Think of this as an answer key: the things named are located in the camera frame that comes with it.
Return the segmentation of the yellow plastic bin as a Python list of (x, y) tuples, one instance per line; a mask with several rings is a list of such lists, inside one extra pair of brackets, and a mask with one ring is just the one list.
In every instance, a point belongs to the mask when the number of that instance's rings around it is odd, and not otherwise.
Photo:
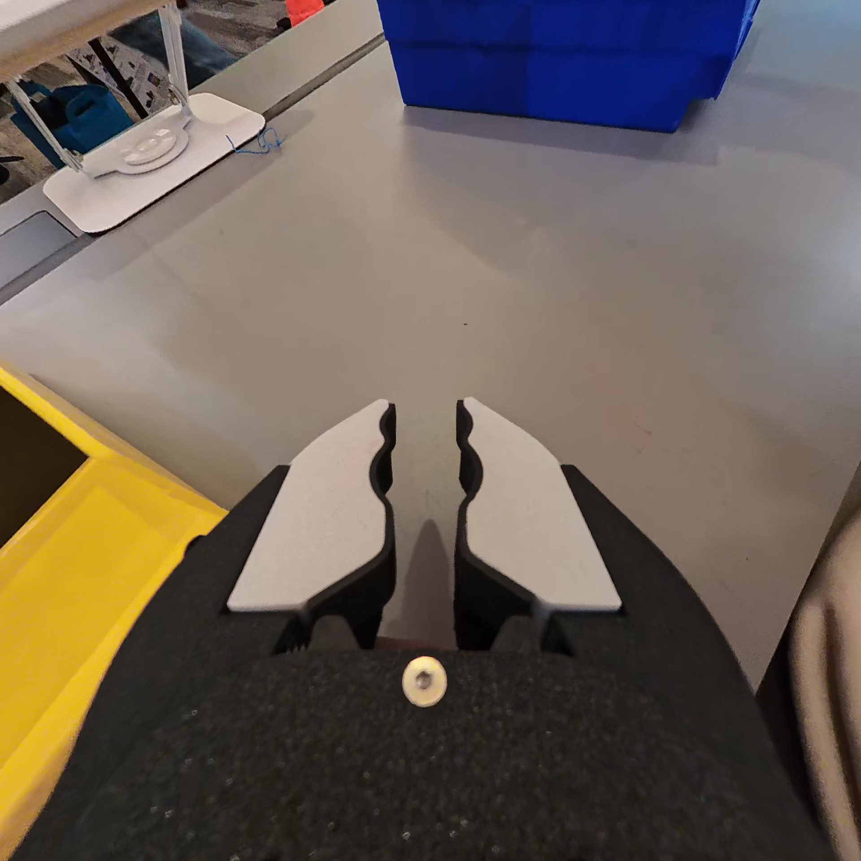
[(88, 457), (2, 544), (2, 859), (66, 767), (81, 723), (147, 602), (226, 509), (35, 377), (11, 392)]

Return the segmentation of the beige trousers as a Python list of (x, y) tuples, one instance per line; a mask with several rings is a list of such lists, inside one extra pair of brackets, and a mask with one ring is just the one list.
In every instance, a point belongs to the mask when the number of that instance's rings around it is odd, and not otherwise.
[(860, 859), (860, 511), (815, 564), (789, 650), (815, 807), (836, 857)]

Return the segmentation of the blue thread scrap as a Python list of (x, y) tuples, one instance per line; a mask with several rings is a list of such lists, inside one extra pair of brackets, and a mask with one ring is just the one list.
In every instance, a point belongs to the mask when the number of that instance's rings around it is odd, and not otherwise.
[(233, 141), (230, 134), (226, 134), (228, 142), (231, 144), (231, 149), (238, 154), (255, 154), (255, 156), (266, 156), (274, 151), (279, 151), (285, 144), (285, 141), (279, 137), (274, 127), (266, 123), (261, 132), (248, 142), (238, 144)]

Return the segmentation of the blue plastic bin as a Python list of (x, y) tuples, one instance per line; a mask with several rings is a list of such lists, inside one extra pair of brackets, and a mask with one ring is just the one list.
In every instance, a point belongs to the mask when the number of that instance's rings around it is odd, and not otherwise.
[(87, 154), (135, 125), (114, 92), (100, 84), (49, 89), (23, 80), (19, 86), (57, 141), (76, 154)]
[(760, 1), (379, 1), (407, 104), (674, 134)]

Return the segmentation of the white printed paper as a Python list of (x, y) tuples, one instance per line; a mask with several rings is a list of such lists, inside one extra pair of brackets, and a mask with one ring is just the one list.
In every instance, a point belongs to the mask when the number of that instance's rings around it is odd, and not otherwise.
[(168, 68), (112, 36), (73, 48), (66, 58), (87, 82), (111, 89), (135, 122), (173, 104)]

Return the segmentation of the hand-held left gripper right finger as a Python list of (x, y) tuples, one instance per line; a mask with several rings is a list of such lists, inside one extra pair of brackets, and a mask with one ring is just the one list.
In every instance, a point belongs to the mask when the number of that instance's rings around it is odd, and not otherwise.
[(510, 618), (540, 642), (562, 618), (619, 618), (622, 597), (562, 461), (474, 395), (457, 402), (457, 647), (491, 649)]

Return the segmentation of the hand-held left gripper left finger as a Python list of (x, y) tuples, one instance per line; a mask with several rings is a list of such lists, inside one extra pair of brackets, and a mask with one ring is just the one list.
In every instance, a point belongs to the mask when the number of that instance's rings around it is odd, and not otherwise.
[(231, 612), (293, 612), (307, 631), (340, 616), (366, 649), (397, 585), (397, 409), (378, 399), (331, 426), (286, 468), (243, 569)]

